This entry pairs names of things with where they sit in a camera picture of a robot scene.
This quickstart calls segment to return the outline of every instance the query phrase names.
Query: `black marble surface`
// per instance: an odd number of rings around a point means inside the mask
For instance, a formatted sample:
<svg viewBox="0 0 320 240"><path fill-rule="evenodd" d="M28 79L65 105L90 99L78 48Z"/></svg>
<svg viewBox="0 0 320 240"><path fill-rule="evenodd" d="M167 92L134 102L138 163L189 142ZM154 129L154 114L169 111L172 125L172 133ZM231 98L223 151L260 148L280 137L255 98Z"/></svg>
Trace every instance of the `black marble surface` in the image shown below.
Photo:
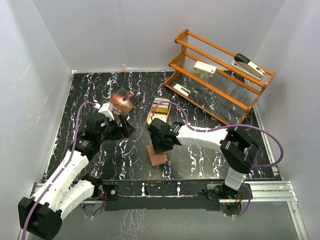
<svg viewBox="0 0 320 240"><path fill-rule="evenodd" d="M128 139L105 142L100 152L78 177L90 173L103 180L224 179L229 169L224 156L218 151L195 145L175 146L167 153L166 164L151 166L146 149L151 144L146 119L154 98L168 98L179 104L187 112L188 120L194 126L214 128L222 125L192 103L165 88L163 83L171 74L171 71L75 74L53 153L42 181L51 176L71 145L76 123L75 115L80 105L86 101L103 104L121 87L141 98L127 117L136 131ZM80 129L85 126L86 116L92 111L92 106L82 109ZM182 119L182 113L173 107L168 123ZM255 113L251 111L243 123L258 126ZM259 164L270 163L261 134L255 130L247 131L260 144L261 149L257 157ZM249 177L273 179L274 174L271 168L255 168Z"/></svg>
<svg viewBox="0 0 320 240"><path fill-rule="evenodd" d="M204 209L130 209L89 217L77 207L55 240L298 240L287 202L252 202L232 220Z"/></svg>

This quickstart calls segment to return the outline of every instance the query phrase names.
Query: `brown wooden block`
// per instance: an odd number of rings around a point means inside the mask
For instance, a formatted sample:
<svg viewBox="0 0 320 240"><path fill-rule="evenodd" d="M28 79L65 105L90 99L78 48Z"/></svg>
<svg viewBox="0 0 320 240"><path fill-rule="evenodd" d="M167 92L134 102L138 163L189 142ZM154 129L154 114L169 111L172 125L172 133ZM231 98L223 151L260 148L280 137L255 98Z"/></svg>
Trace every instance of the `brown wooden block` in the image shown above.
<svg viewBox="0 0 320 240"><path fill-rule="evenodd" d="M166 153L155 153L154 147L152 145L147 146L146 150L149 154L152 167L165 164L168 161Z"/></svg>

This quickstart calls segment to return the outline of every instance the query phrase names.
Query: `wooden shelf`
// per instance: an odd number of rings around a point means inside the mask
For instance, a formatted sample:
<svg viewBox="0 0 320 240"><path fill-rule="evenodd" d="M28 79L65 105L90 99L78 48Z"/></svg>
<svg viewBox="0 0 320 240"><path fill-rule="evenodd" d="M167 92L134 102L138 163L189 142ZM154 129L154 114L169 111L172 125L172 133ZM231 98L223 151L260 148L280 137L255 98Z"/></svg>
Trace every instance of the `wooden shelf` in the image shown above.
<svg viewBox="0 0 320 240"><path fill-rule="evenodd" d="M174 68L175 72L165 81L164 85L227 125L241 123L244 120L276 74L275 72L271 72L260 66L266 72L267 77L265 77L265 79L267 80L265 82L249 76L230 65L233 57L236 55L235 53L189 32L188 29L185 29L177 35L174 41L181 44L181 50L180 53L169 63L169 66ZM215 56L206 53L200 48L215 54ZM212 62L216 63L218 68L214 76L207 77L194 71L193 66L196 61L208 64L212 64ZM236 78L231 74L231 72L240 77ZM172 84L176 84L175 79L180 74L188 76L190 79L193 79L217 95L220 100L219 105L221 107L215 110L206 109L195 102L194 99L191 99L191 97L186 97L181 92L173 88ZM236 110L235 117L237 122L231 120L231 117L228 117L226 114L221 114L221 112L226 111L224 109L226 106L232 106L232 109Z"/></svg>

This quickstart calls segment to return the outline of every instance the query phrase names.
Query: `cardboard box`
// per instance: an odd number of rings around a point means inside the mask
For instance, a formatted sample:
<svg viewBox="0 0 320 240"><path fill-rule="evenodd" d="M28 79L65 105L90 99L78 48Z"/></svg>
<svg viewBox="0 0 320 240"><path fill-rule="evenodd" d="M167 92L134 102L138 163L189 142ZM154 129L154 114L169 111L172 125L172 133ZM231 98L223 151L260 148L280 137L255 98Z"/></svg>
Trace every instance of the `cardboard box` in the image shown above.
<svg viewBox="0 0 320 240"><path fill-rule="evenodd" d="M196 61L195 65L193 66L193 70L197 73L203 74L208 77L213 77L216 72L217 67L204 63L202 61Z"/></svg>

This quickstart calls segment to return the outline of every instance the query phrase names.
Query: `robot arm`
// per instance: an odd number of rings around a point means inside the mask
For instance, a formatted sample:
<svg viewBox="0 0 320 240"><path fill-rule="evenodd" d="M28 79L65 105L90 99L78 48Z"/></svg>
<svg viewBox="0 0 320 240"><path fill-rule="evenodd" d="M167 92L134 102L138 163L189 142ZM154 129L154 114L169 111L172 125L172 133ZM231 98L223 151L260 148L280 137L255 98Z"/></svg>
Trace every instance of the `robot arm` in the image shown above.
<svg viewBox="0 0 320 240"><path fill-rule="evenodd" d="M135 131L123 115L119 115L118 125L111 112L112 104L105 103L101 108L97 104L95 107L99 111L88 117L86 127L77 134L72 158L72 151L69 150L46 183L31 198L23 197L18 204L20 227L23 228L31 208L39 201L27 231L40 238L53 239L62 221L75 207L91 196L99 196L102 181L89 174L83 176L70 190L69 187L100 150L101 144L107 140L128 138Z"/></svg>
<svg viewBox="0 0 320 240"><path fill-rule="evenodd" d="M171 126L155 118L148 127L154 151L163 153L172 150L174 145L197 145L221 151L230 168L222 185L221 195L234 198L247 174L250 173L259 147L243 128L220 129L205 132L209 128L192 127L183 122Z"/></svg>

